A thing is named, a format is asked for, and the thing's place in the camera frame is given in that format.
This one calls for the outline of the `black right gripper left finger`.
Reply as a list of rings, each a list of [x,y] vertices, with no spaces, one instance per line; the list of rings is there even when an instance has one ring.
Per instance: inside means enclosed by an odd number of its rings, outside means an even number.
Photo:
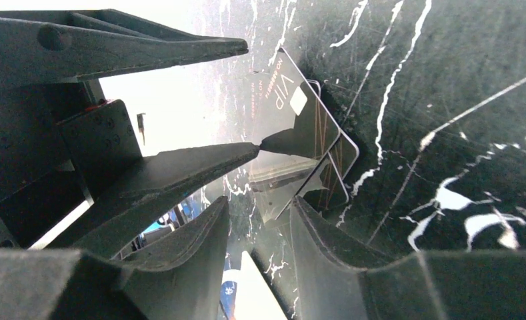
[[[222,196],[123,261],[0,249],[0,319],[215,319],[228,232]]]

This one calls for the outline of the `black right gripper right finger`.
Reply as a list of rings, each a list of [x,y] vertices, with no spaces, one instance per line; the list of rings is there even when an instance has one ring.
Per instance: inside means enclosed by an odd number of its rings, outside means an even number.
[[[526,251],[420,251],[394,262],[290,206],[303,319],[526,319]]]

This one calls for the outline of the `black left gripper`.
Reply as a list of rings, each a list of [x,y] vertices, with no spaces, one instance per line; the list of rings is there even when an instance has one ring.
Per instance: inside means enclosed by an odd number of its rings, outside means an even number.
[[[247,52],[244,39],[114,9],[0,11],[0,87],[16,87],[0,89],[0,247],[30,247],[94,202],[48,248],[112,258],[192,193],[256,158],[259,146],[246,142],[141,159],[124,102],[85,81]],[[60,83],[68,81],[84,82]],[[42,83],[55,84],[31,85]]]

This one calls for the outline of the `beige card holder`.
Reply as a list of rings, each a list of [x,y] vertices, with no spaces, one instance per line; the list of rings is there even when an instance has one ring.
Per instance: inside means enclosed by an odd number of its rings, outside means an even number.
[[[239,269],[223,272],[220,302],[228,319],[287,318],[247,251],[241,253]]]

